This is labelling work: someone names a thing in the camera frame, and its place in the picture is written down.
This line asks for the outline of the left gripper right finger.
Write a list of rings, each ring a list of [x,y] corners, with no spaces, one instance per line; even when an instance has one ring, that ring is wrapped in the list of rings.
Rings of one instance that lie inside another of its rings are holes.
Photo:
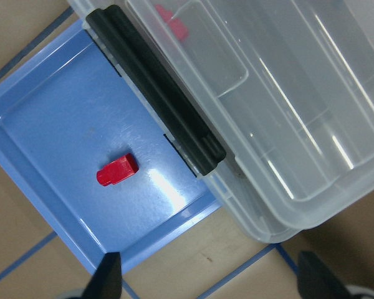
[[[358,298],[311,251],[298,255],[298,292],[301,298]]]

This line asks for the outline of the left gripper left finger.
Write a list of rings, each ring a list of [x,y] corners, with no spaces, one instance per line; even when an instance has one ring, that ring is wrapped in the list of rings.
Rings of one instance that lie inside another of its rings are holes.
[[[82,298],[120,298],[122,295],[122,264],[120,252],[108,252],[92,275]]]

